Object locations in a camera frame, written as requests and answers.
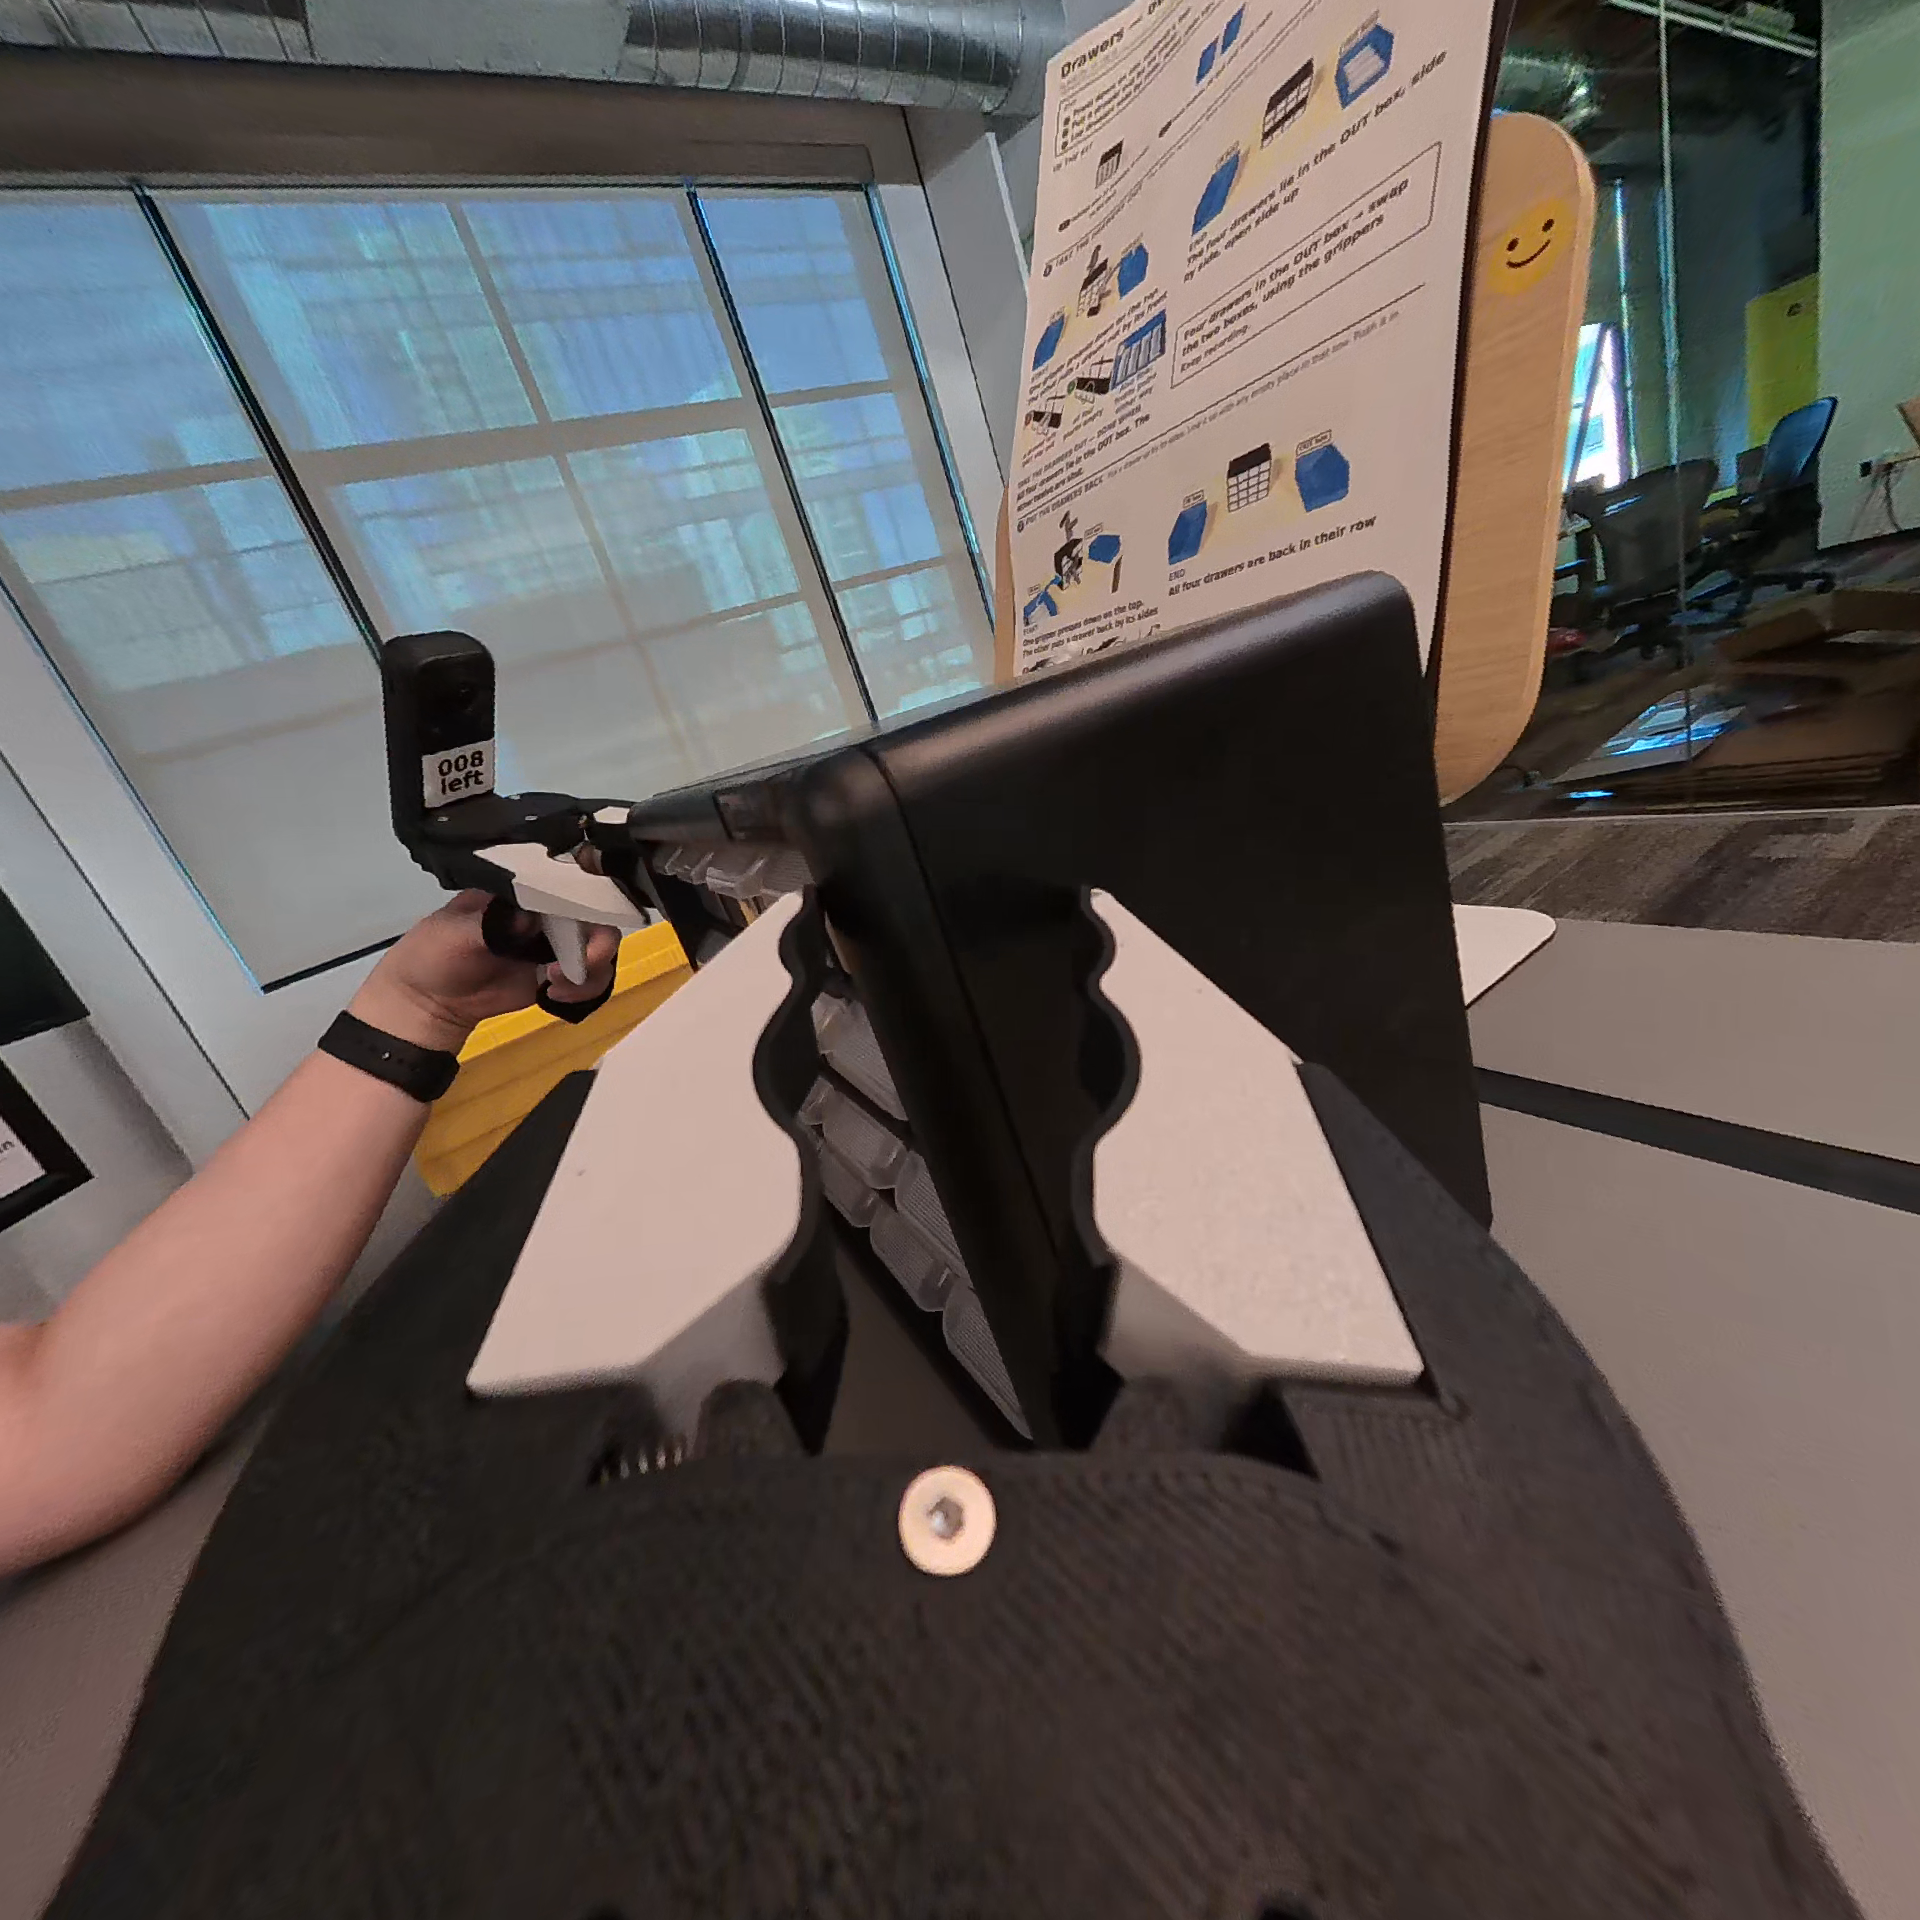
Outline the black framed picture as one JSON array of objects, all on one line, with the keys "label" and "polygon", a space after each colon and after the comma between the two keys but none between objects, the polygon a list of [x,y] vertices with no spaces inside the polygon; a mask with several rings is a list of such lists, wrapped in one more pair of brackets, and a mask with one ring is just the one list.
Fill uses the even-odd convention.
[{"label": "black framed picture", "polygon": [[2,1066],[2,1231],[35,1216],[66,1193],[85,1188],[92,1172],[66,1143],[62,1130],[40,1112],[18,1074]]}]

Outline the yellow smiley sticker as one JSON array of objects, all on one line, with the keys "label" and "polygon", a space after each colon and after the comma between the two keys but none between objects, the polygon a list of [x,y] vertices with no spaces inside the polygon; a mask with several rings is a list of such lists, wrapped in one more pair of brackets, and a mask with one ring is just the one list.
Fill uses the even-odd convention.
[{"label": "yellow smiley sticker", "polygon": [[1541,198],[1486,236],[1486,290],[1523,294],[1553,274],[1576,238],[1576,214],[1564,195]]}]

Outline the dark office chair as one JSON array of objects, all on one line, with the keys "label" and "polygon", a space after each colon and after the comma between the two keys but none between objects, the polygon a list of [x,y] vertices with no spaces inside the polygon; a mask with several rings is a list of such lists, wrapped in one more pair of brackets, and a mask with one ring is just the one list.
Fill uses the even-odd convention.
[{"label": "dark office chair", "polygon": [[1713,459],[1653,466],[1615,487],[1580,481],[1564,495],[1572,559],[1553,568],[1548,629],[1579,665],[1621,643],[1645,657],[1685,605],[1704,551],[1704,511],[1716,491]]}]

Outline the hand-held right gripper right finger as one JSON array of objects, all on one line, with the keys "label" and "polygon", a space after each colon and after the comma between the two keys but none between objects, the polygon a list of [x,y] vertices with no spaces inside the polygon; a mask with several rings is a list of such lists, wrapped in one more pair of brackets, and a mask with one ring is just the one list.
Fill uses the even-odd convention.
[{"label": "hand-held right gripper right finger", "polygon": [[1065,1124],[1062,1334],[1087,1447],[1132,1419],[1224,1447],[1283,1388],[1404,1391],[1424,1356],[1302,1057],[1113,894],[1087,950]]}]

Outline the window with blinds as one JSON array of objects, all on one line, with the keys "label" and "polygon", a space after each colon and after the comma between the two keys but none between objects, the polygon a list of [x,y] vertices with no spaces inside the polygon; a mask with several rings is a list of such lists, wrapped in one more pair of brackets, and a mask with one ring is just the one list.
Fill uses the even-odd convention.
[{"label": "window with blinds", "polygon": [[876,186],[2,195],[2,590],[260,988],[428,905],[372,647],[505,790],[654,794],[975,688],[979,538]]}]

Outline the person's left forearm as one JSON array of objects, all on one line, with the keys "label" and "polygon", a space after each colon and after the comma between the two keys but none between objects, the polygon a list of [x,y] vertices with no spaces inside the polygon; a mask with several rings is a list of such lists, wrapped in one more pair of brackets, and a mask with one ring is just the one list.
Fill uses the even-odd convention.
[{"label": "person's left forearm", "polygon": [[2,1576],[145,1514],[364,1252],[426,1104],[313,1054],[43,1321],[2,1324]]}]

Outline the white stand base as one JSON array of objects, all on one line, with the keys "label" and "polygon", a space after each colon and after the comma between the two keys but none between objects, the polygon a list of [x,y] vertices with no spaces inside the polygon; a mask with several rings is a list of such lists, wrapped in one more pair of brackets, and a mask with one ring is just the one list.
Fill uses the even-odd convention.
[{"label": "white stand base", "polygon": [[1461,1000],[1474,1007],[1537,948],[1548,946],[1558,923],[1535,908],[1453,905],[1455,967]]}]

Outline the printed instruction sheet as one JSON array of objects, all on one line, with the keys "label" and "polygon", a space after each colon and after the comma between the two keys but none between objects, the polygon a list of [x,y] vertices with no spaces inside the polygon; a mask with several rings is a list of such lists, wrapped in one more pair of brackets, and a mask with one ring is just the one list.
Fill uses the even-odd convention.
[{"label": "printed instruction sheet", "polygon": [[1128,2],[1043,72],[998,675],[1376,568],[1430,659],[1510,2]]}]

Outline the wooden display board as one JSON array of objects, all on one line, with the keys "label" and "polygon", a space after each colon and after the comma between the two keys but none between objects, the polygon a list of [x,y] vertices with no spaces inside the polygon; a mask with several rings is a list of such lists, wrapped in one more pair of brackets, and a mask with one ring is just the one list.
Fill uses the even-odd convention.
[{"label": "wooden display board", "polygon": [[[1595,186],[1572,135],[1497,110],[1475,183],[1459,329],[1453,492],[1443,593],[1426,647],[1432,771],[1453,802],[1521,742],[1537,702],[1561,527],[1572,358],[1586,301]],[[1535,290],[1486,290],[1486,236],[1525,205],[1564,195],[1576,238]]]}]

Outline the black wristband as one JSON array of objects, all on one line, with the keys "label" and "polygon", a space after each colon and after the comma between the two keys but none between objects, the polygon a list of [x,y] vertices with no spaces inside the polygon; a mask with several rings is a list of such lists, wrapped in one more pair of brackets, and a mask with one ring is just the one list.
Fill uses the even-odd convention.
[{"label": "black wristband", "polygon": [[318,1054],[353,1069],[419,1107],[438,1104],[458,1077],[458,1054],[394,1037],[353,1012],[339,1012],[318,1038]]}]

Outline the cardboard pile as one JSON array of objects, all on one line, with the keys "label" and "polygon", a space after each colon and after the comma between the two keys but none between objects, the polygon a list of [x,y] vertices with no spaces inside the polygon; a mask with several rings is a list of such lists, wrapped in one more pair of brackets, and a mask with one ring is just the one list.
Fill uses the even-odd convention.
[{"label": "cardboard pile", "polygon": [[1852,802],[1917,771],[1917,590],[1798,593],[1548,778],[1569,802]]}]

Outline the black drawer cabinet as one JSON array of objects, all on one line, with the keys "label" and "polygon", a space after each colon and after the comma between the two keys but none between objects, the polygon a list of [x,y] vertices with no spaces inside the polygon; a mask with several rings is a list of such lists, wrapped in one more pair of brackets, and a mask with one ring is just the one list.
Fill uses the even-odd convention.
[{"label": "black drawer cabinet", "polygon": [[679,933],[664,847],[800,851],[1041,1445],[1112,1398],[1073,1191],[1127,1058],[1093,889],[1491,1225],[1432,713],[1379,571],[636,802],[626,838]]}]

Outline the blue office chair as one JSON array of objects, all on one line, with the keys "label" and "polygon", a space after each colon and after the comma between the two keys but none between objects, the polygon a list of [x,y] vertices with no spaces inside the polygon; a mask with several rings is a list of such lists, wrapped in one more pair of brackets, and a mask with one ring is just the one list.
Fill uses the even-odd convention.
[{"label": "blue office chair", "polygon": [[1758,587],[1831,593],[1820,562],[1764,562],[1789,538],[1817,527],[1817,456],[1836,424],[1839,398],[1814,398],[1777,419],[1761,447],[1758,479],[1716,520],[1701,523],[1701,605],[1734,596],[1744,612]]}]

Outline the yellow wall poster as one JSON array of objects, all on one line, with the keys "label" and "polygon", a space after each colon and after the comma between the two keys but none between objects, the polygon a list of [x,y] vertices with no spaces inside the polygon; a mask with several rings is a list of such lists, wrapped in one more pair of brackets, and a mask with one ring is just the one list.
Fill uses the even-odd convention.
[{"label": "yellow wall poster", "polygon": [[1747,447],[1812,405],[1817,384],[1817,271],[1744,304]]}]

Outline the yellow plastic bin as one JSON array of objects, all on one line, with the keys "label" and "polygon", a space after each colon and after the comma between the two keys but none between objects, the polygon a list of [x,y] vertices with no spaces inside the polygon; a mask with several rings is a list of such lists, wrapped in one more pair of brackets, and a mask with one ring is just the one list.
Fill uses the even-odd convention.
[{"label": "yellow plastic bin", "polygon": [[415,1150],[422,1185],[438,1200],[463,1188],[562,1077],[596,1069],[689,978],[683,943],[658,923],[622,940],[612,996],[590,1019],[568,1023],[531,1007],[479,1023]]}]

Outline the silver ventilation duct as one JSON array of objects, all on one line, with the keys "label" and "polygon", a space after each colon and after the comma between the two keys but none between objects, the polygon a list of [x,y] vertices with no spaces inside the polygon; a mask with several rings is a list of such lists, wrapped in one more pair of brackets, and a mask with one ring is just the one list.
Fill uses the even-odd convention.
[{"label": "silver ventilation duct", "polygon": [[1030,120],[1062,2],[629,2],[615,77],[677,91]]}]

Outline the person's left hand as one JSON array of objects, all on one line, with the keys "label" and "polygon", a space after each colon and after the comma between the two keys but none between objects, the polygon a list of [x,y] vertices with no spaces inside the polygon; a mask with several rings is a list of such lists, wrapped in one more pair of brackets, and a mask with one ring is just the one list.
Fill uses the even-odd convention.
[{"label": "person's left hand", "polygon": [[549,991],[553,1003],[590,1000],[612,983],[617,930],[590,924],[585,978],[572,983],[556,962],[524,962],[488,948],[488,894],[463,889],[406,930],[371,969],[346,1012],[439,1054],[461,1054],[480,1022],[512,1016]]}]

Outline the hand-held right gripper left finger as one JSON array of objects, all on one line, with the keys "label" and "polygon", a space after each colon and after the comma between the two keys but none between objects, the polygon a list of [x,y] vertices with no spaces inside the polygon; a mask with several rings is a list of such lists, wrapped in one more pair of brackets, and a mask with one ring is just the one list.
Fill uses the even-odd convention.
[{"label": "hand-held right gripper left finger", "polygon": [[718,1388],[750,1384],[804,1454],[826,1449],[848,1305],[800,1117],[826,969],[819,902],[775,899],[606,1054],[469,1394],[636,1388],[668,1436],[690,1438]]}]

